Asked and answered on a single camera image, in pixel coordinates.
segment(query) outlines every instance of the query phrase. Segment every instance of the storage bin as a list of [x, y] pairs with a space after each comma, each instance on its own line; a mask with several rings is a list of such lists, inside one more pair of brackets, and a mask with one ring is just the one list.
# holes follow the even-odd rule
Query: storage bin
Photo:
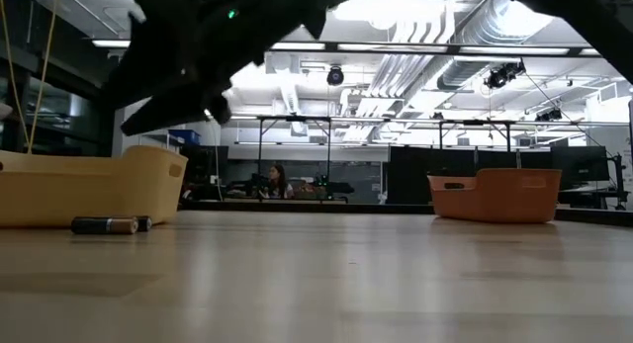
[[132, 146], [120, 159], [0, 151], [0, 227], [70, 227], [77, 216], [171, 220], [187, 158]]
[[486, 222], [542, 223], [554, 219], [561, 173], [483, 169], [475, 178], [428, 179], [437, 215]]

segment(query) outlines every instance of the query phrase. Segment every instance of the light wood floor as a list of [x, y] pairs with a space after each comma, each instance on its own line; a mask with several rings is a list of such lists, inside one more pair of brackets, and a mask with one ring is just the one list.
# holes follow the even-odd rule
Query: light wood floor
[[242, 213], [0, 231], [0, 342], [633, 342], [633, 231]]

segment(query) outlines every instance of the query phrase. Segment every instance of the woman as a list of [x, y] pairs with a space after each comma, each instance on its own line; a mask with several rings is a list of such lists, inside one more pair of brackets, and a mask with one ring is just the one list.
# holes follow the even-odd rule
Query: woman
[[286, 182], [286, 171], [283, 166], [273, 165], [268, 176], [270, 177], [268, 198], [288, 200], [295, 197], [292, 185]]

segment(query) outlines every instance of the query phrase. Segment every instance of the orange plastic bin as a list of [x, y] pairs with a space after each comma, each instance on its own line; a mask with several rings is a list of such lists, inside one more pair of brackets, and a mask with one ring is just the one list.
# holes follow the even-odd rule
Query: orange plastic bin
[[543, 223], [554, 219], [561, 173], [483, 169], [475, 178], [428, 179], [437, 215], [486, 222]]
[[132, 146], [122, 158], [0, 151], [0, 228], [70, 227], [76, 216], [176, 215], [187, 158]]

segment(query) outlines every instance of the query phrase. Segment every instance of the dark hair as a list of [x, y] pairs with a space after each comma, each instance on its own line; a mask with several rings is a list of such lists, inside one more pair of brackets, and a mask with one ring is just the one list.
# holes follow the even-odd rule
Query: dark hair
[[270, 180], [270, 182], [279, 191], [279, 198], [286, 199], [286, 188], [288, 187], [288, 183], [286, 182], [286, 170], [283, 166], [279, 164], [275, 164], [272, 167], [274, 167], [275, 170], [277, 170], [277, 172], [279, 173], [279, 178], [274, 184], [272, 183], [272, 179]]

